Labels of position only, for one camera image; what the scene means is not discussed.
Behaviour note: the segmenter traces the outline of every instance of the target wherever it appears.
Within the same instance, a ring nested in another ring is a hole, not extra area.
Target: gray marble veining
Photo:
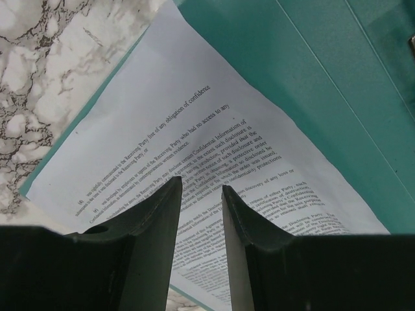
[[[0,0],[0,223],[62,233],[18,188],[163,0]],[[169,292],[167,310],[202,310]]]

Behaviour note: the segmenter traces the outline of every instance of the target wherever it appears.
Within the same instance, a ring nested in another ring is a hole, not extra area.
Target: countertop
[[[0,224],[68,228],[18,188],[163,0],[0,0]],[[168,311],[203,310],[169,291]]]

